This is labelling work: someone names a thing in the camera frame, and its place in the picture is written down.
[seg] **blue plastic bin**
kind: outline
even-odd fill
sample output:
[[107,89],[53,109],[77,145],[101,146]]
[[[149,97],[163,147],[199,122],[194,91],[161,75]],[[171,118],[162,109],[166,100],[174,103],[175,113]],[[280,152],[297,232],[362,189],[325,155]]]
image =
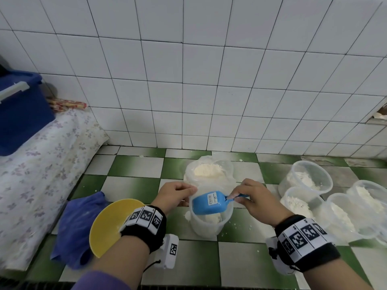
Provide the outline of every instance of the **blue plastic bin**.
[[39,88],[38,73],[11,71],[0,77],[0,156],[14,153],[55,119]]

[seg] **plastic scoop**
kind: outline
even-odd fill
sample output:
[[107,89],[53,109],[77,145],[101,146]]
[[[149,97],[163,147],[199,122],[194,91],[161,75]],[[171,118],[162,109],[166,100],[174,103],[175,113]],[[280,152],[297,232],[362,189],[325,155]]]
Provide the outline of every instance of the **plastic scoop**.
[[[248,197],[248,195],[239,194],[236,197]],[[216,214],[222,213],[227,209],[230,201],[220,191],[211,191],[204,195],[199,195],[192,200],[192,210],[195,214]]]

